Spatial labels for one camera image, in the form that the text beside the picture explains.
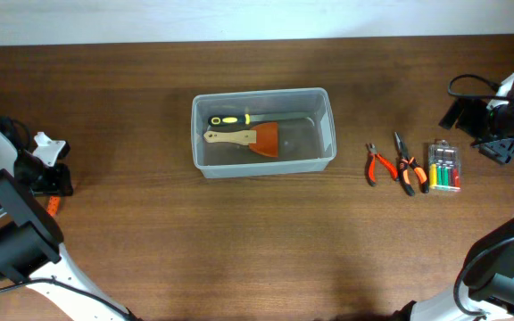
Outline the file with black-yellow handle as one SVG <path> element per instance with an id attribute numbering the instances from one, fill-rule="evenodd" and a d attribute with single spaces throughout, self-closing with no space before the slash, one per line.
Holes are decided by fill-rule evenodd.
<path id="1" fill-rule="evenodd" d="M 266 113 L 266 114 L 236 114 L 213 115 L 208 118 L 208 124 L 213 127 L 228 125 L 249 125 L 257 122 L 267 122 L 285 119 L 302 119 L 310 117 L 308 112 Z"/>

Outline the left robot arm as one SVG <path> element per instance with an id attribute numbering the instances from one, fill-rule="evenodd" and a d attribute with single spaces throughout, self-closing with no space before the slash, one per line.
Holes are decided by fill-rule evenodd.
<path id="1" fill-rule="evenodd" d="M 62 230 L 40 196 L 73 194 L 63 159 L 70 146 L 0 116 L 0 293 L 29 288 L 73 320 L 133 320 L 76 265 Z"/>

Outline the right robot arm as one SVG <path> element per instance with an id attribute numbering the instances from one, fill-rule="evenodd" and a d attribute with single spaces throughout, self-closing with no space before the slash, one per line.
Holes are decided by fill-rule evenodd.
<path id="1" fill-rule="evenodd" d="M 514 156 L 514 73 L 488 81 L 492 95 L 451 91 L 454 102 L 439 125 L 473 137 L 473 147 L 499 164 Z M 453 286 L 429 300 L 412 301 L 394 320 L 504 320 L 514 317 L 514 216 L 468 251 Z"/>

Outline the clear case coloured screwdrivers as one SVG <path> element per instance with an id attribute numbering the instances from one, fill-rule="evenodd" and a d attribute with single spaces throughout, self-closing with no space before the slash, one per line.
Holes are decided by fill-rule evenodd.
<path id="1" fill-rule="evenodd" d="M 459 192 L 461 169 L 459 149 L 445 140 L 436 140 L 428 147 L 429 185 L 432 190 Z"/>

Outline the small red-handled cutters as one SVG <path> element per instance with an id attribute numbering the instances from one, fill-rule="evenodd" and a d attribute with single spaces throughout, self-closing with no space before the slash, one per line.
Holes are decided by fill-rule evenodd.
<path id="1" fill-rule="evenodd" d="M 385 158 L 381 153 L 377 151 L 377 148 L 372 143 L 367 144 L 368 149 L 368 159 L 367 159 L 367 165 L 366 165 L 366 175 L 367 175 L 367 181 L 370 186 L 375 186 L 377 184 L 376 175 L 375 175 L 375 168 L 376 163 L 379 162 L 381 165 L 383 165 L 387 171 L 389 172 L 391 179 L 393 181 L 399 180 L 399 174 L 398 170 L 395 167 L 395 165 L 389 161 L 387 158 Z"/>

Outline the orange perforated bit holder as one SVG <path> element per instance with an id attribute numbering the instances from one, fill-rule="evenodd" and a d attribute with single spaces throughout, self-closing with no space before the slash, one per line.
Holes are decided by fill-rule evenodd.
<path id="1" fill-rule="evenodd" d="M 58 213 L 60 204 L 61 198 L 59 196 L 50 196 L 46 206 L 47 213 L 54 218 Z"/>

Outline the orange-black long-nose pliers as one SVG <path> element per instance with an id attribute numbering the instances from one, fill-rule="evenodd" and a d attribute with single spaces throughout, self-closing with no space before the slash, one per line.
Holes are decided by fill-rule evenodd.
<path id="1" fill-rule="evenodd" d="M 429 192 L 429 179 L 422 166 L 418 164 L 416 159 L 409 154 L 407 145 L 402 140 L 402 137 L 398 132 L 394 133 L 394 140 L 396 143 L 396 149 L 399 154 L 398 161 L 398 174 L 400 182 L 405 193 L 409 196 L 414 196 L 415 191 L 411 185 L 409 178 L 409 170 L 411 169 L 417 176 L 419 187 L 422 193 Z"/>

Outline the orange scraper wooden handle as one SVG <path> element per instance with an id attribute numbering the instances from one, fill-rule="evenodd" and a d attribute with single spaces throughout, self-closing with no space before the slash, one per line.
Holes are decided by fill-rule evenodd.
<path id="1" fill-rule="evenodd" d="M 248 146 L 262 156 L 278 157 L 278 123 L 267 122 L 251 129 L 236 132 L 207 131 L 203 135 L 207 143 L 231 143 Z"/>

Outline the clear plastic container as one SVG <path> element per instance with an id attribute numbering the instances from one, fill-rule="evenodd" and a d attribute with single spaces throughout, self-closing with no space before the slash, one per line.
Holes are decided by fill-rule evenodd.
<path id="1" fill-rule="evenodd" d="M 198 95 L 191 140 L 206 178 L 315 172 L 336 157 L 333 112 L 320 87 Z"/>

